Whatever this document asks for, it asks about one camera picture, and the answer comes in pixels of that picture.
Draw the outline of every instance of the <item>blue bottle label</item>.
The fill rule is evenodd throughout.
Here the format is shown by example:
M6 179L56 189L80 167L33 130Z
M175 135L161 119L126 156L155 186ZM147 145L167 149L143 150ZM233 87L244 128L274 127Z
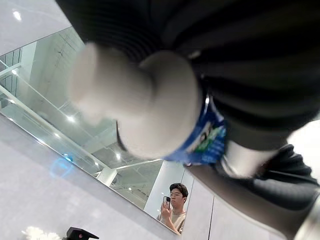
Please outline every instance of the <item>blue bottle label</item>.
M225 153L225 136L224 118L217 111L213 100L207 97L188 139L164 159L185 165L216 163Z

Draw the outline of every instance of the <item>man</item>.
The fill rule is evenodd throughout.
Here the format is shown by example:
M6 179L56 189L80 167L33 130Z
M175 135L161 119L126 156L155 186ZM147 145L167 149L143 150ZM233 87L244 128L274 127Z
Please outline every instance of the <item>man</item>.
M170 186L170 198L172 208L161 205L161 213L156 218L178 235L181 235L185 224L186 212L184 205L188 197L187 187L181 183Z

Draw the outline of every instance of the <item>smartphone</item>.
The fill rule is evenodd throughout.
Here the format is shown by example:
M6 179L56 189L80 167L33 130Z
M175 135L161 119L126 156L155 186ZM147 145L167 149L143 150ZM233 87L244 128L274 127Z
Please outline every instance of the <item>smartphone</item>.
M170 197L168 196L164 196L163 197L163 205L166 206L166 208L168 208L170 210Z

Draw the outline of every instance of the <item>beige shirt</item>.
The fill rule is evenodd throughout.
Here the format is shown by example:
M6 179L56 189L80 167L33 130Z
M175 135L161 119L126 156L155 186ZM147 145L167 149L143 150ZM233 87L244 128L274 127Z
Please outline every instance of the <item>beige shirt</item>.
M161 213L159 216L156 218L158 221L161 223L165 224L165 221L163 217L161 216ZM172 213L171 215L171 221L175 227L175 229L181 234L182 230L184 229L184 224L185 224L185 219L186 219L186 213L180 213L180 214L174 214Z

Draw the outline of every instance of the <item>water bottle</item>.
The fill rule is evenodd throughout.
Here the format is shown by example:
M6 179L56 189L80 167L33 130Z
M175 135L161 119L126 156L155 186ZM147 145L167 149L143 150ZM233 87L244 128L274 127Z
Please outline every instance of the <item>water bottle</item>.
M74 63L69 97L93 124L117 120L122 145L137 157L198 165L224 154L224 118L189 62L173 52L135 65L117 49L88 43Z

